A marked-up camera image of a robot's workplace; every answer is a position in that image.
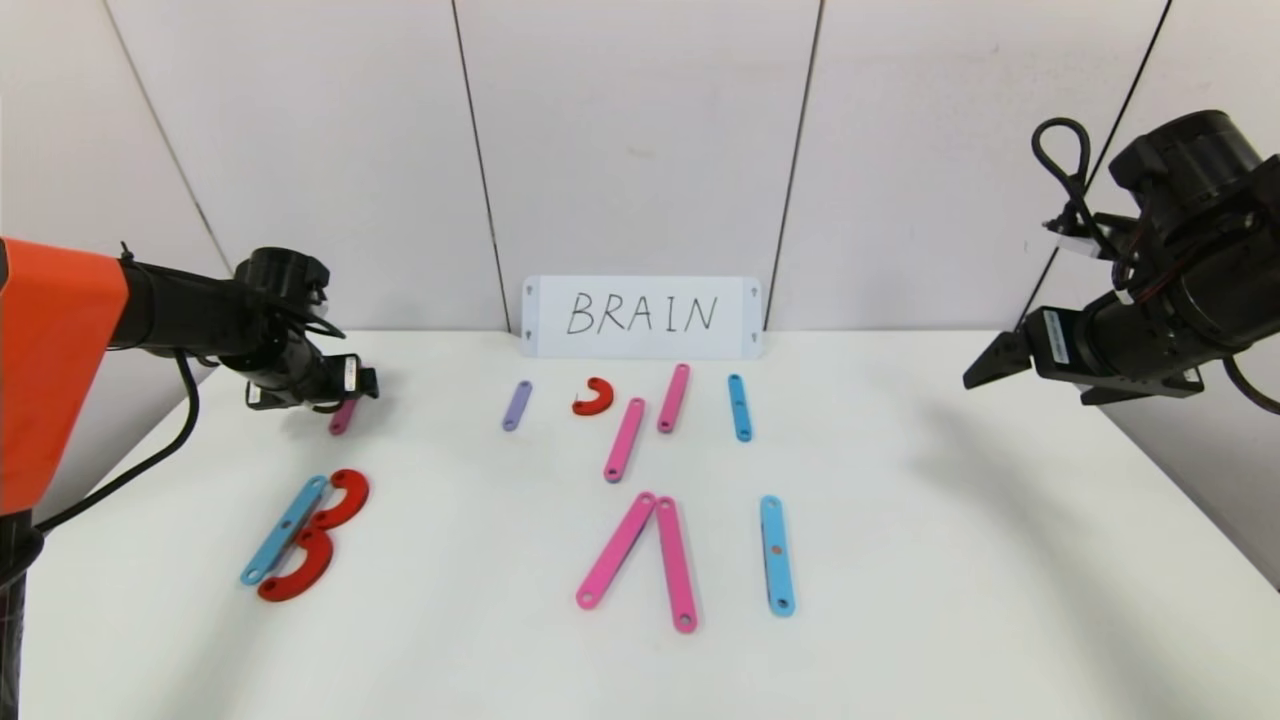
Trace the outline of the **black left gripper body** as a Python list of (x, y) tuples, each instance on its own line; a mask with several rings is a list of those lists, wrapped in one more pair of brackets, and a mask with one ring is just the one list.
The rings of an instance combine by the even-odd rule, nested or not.
[(310, 340), (292, 334), (280, 357), (274, 400), (283, 407), (340, 409), (361, 393), (357, 355), (324, 355)]

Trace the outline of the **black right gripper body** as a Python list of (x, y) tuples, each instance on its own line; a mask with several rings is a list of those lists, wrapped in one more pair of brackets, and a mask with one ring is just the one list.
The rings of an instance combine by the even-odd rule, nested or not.
[(1042, 306), (1024, 329), (1043, 377), (1071, 380), (1183, 380), (1184, 322), (1164, 301), (1107, 293), (1082, 310)]

